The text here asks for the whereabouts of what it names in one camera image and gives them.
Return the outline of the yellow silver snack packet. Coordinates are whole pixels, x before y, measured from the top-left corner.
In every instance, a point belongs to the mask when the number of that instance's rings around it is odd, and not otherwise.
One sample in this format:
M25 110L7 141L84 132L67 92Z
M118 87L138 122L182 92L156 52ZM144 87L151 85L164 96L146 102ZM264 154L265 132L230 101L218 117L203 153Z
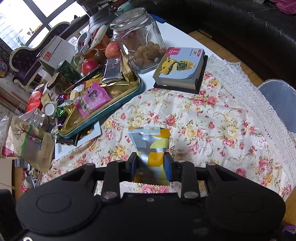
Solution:
M164 170L164 155L170 145L170 130L159 126L130 128L130 139L139 157L137 178L152 185L169 185Z

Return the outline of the white plastic tray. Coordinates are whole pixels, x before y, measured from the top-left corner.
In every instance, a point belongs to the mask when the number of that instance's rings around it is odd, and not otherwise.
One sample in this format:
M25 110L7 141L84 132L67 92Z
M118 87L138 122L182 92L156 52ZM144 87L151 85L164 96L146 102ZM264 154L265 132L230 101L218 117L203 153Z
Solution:
M59 159L75 148L85 144L86 142L99 137L101 135L101 127L100 123L97 121L96 123L91 124L90 126L83 129L81 132L76 134L74 137L70 138L70 140L74 141L73 145L67 144L55 144L55 159Z

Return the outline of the floral tablecloth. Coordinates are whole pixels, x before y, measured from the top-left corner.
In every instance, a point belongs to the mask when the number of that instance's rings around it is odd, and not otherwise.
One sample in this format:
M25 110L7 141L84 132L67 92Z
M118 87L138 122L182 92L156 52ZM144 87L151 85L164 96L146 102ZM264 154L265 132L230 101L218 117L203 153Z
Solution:
M123 105L100 137L52 162L46 183L86 163L104 167L135 151L130 128L170 131L175 160L215 163L287 199L295 188L295 140L238 63L208 60L198 94L152 88Z

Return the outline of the pink snack pouch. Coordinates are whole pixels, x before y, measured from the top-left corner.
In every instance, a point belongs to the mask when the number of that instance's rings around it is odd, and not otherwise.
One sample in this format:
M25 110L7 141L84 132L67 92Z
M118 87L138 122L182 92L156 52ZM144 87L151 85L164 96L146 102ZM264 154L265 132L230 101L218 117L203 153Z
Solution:
M79 96L74 104L81 116L86 118L109 101L111 101L111 98L106 90L97 82L93 82L86 93Z

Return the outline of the teal gold snack tray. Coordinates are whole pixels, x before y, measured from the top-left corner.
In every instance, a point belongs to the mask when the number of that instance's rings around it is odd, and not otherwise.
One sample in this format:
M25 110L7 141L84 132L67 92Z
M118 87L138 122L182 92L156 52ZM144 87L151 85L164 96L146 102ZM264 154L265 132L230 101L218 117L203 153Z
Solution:
M140 94L143 83L128 62L125 54L110 59L103 67L96 68L89 77L82 94L75 100L58 101L55 120L58 133L71 138L103 116L120 108Z

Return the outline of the kraft paper snack bag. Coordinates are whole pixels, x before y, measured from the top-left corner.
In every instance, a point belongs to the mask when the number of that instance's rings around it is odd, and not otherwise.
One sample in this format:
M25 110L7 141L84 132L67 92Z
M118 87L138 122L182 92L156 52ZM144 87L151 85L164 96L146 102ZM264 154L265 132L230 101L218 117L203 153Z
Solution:
M24 159L32 167L46 173L51 168L54 152L52 135L21 120L6 116L1 120L1 157Z

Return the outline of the small glass jar white lid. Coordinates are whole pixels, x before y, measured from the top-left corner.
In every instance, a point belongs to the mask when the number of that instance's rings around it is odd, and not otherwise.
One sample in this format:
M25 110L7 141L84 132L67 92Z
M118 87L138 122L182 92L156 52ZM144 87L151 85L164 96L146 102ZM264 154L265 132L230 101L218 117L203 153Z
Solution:
M25 121L34 127L51 132L54 128L54 121L43 113L39 108L34 108L19 116L19 119Z

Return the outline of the yellow dinosaur board book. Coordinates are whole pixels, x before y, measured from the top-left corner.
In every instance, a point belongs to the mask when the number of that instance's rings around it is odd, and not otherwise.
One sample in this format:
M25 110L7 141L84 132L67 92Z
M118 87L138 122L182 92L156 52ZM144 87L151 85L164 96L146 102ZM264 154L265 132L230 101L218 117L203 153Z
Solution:
M198 94L207 60L202 48L168 48L153 74L154 87Z

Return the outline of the green drink can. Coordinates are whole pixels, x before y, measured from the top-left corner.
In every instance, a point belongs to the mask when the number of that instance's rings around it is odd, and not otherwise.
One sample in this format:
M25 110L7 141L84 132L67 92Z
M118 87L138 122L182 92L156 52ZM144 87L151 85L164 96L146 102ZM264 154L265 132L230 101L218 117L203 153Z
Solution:
M57 68L57 72L62 74L72 84L76 83L82 78L81 75L66 60L60 62Z

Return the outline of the pale red apple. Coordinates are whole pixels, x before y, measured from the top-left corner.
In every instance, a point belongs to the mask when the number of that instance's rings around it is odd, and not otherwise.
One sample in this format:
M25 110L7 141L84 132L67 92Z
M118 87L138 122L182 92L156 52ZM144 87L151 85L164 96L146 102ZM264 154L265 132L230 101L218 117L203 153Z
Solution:
M108 46L105 49L105 56L107 59L121 57L121 50L116 42L112 41L108 44Z

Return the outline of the blue round stool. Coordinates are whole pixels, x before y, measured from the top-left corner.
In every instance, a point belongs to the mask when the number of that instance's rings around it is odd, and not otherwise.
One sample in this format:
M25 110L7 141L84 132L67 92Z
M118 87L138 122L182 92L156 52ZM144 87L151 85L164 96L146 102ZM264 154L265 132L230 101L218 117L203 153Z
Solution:
M276 111L287 129L295 134L295 89L280 79L266 80L258 89Z

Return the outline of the large glass jar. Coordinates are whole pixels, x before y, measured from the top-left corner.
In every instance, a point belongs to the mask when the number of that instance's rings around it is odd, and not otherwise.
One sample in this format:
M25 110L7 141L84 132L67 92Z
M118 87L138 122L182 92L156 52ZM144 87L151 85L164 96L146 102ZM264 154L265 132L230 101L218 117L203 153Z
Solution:
M158 66L166 52L156 21L145 8L135 8L115 18L110 28L114 41L137 72Z

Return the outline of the purple chaise lounge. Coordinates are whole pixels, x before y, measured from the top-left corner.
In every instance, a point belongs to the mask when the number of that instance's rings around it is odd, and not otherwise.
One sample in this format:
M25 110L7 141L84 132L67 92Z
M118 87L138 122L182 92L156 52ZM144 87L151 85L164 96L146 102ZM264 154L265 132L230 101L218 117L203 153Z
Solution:
M37 56L55 36L69 40L75 32L84 27L89 21L88 15L77 17L71 23L62 22L55 25L35 48L22 46L10 54L10 68L15 72L13 83L19 84L22 88L29 85L41 69L41 63Z

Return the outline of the round dartboard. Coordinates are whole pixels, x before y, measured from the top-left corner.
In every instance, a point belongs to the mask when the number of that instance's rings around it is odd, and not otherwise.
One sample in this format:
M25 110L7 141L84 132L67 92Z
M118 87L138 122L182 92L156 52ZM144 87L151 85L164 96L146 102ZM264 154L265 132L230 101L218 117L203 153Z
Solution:
M0 60L0 78L6 77L7 73L9 71L7 63L5 61Z

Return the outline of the black leather sofa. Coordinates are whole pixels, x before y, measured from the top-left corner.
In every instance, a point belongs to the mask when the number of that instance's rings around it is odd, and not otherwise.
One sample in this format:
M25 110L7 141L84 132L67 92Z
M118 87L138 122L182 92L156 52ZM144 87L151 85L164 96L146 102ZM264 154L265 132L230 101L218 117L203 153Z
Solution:
M295 15L253 1L131 1L179 30L202 31L267 80L295 86Z

